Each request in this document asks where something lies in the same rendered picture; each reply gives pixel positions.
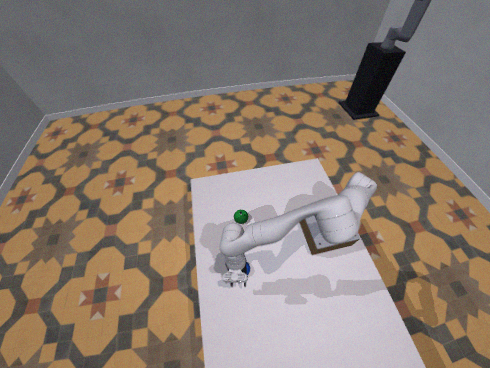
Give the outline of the green dome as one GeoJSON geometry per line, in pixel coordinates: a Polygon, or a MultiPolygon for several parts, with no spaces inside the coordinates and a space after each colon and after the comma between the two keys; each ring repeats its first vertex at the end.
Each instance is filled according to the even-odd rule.
{"type": "Polygon", "coordinates": [[[245,210],[237,210],[234,214],[234,220],[237,223],[245,223],[248,220],[248,213],[245,210]]]}

